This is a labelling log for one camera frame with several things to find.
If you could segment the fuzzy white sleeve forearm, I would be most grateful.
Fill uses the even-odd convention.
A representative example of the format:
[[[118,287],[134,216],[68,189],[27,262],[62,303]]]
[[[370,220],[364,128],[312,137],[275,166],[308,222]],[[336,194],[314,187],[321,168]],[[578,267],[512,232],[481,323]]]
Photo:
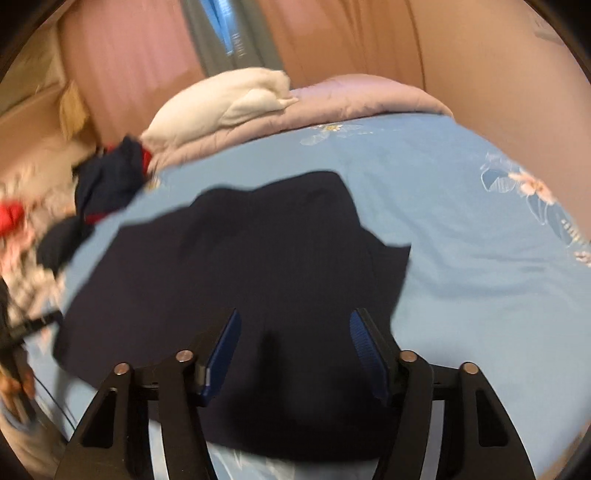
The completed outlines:
[[[34,479],[53,479],[63,457],[66,440],[38,407],[36,419],[21,423],[1,403],[1,431],[8,445]]]

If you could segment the person's left hand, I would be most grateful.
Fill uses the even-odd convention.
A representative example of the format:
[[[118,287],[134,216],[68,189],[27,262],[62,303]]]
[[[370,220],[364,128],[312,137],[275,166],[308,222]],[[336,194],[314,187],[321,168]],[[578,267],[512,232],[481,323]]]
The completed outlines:
[[[24,423],[25,419],[19,413],[17,401],[20,394],[25,394],[29,399],[35,397],[35,381],[33,371],[30,366],[26,365],[24,370],[20,373],[21,380],[18,381],[1,374],[0,389],[1,399],[6,409],[16,417],[16,419]]]

